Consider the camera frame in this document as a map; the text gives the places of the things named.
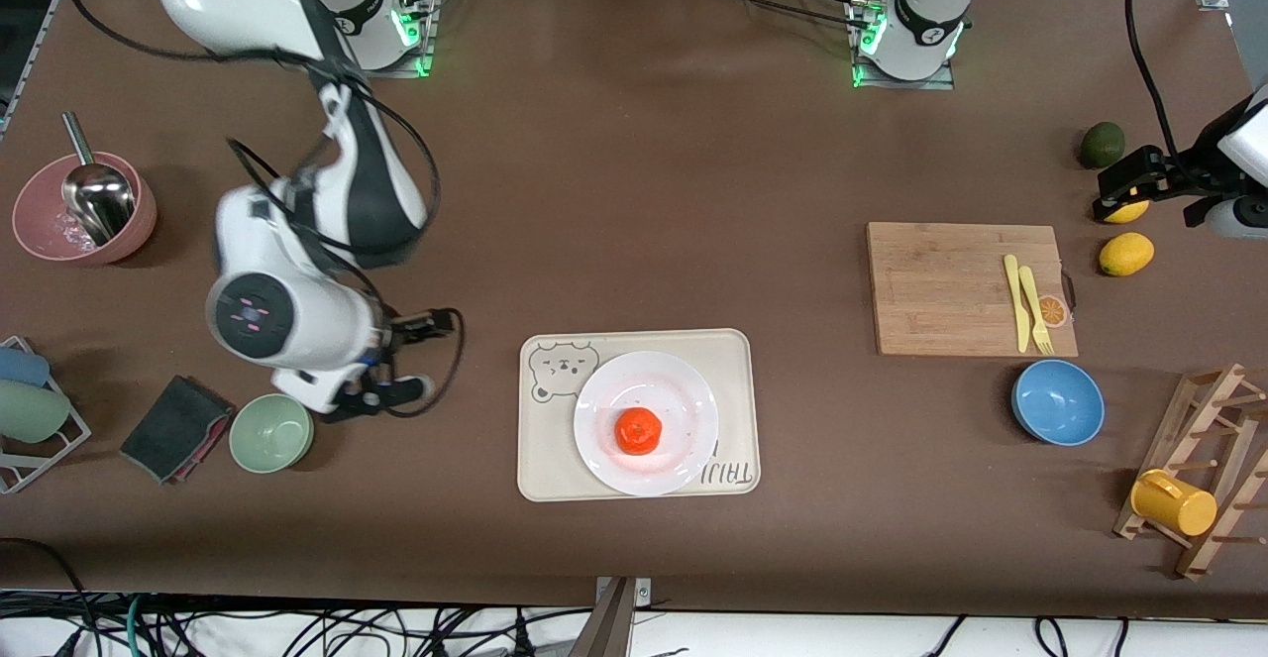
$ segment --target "mug handle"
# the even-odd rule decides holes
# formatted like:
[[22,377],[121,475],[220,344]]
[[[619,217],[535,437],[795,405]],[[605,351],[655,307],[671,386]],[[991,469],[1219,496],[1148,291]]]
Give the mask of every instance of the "mug handle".
[[1163,491],[1169,493],[1172,498],[1184,497],[1184,492],[1181,491],[1181,487],[1175,486],[1175,482],[1172,482],[1170,477],[1161,477],[1159,474],[1145,474],[1141,478],[1145,479],[1145,482],[1150,482],[1158,488],[1161,488]]

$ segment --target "blue bowl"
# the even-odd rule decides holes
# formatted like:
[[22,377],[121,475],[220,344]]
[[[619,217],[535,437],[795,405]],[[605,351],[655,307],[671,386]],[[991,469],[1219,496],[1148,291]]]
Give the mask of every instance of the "blue bowl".
[[1078,446],[1101,431],[1106,401],[1083,369],[1065,360],[1038,360],[1013,386],[1013,413],[1035,439]]

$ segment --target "white plate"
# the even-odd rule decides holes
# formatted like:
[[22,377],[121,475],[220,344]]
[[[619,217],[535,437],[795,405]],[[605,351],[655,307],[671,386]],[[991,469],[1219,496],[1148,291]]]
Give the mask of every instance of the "white plate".
[[[616,445],[621,412],[652,410],[661,444],[633,457]],[[631,496],[662,496],[700,476],[718,444],[718,402],[695,368],[664,353],[606,360],[581,387],[572,434],[582,462],[601,482]]]

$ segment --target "mug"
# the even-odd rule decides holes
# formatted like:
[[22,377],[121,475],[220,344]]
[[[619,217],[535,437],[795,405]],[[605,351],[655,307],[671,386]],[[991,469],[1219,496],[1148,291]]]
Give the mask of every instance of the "mug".
[[48,360],[19,346],[0,346],[0,378],[44,387],[48,384]]
[[1184,535],[1201,535],[1215,523],[1215,497],[1163,469],[1140,474],[1130,500],[1132,511]]
[[39,444],[57,434],[70,413],[65,394],[0,378],[0,435]]

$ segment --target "metal ladle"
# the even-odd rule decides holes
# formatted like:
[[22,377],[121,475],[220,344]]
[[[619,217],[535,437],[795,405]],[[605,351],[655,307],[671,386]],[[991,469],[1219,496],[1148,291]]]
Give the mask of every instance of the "metal ladle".
[[80,165],[62,181],[62,200],[93,242],[105,246],[132,218],[136,209],[132,188],[114,166],[93,160],[93,150],[84,138],[75,112],[62,112],[62,120],[80,160]]

